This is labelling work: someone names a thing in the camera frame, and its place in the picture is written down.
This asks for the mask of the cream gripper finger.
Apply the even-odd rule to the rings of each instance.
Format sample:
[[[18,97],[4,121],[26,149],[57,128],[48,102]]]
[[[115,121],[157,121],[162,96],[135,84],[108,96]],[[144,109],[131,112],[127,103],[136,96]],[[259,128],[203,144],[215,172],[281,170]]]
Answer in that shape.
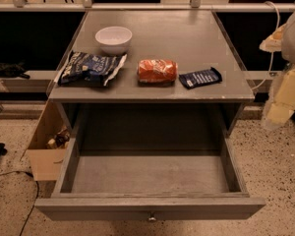
[[[260,50],[265,52],[280,52],[282,45],[283,32],[286,24],[278,27],[271,35],[269,35],[260,44]]]
[[[275,130],[283,126],[295,112],[295,64],[275,78],[263,111],[263,127]]]

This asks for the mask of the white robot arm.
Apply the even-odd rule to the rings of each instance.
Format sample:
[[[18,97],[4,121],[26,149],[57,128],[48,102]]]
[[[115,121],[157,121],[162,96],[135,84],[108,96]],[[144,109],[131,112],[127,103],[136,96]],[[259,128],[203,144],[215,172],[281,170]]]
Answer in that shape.
[[[274,130],[283,126],[295,112],[295,11],[260,44],[260,50],[280,52],[289,64],[289,68],[273,80],[265,103],[263,126]]]

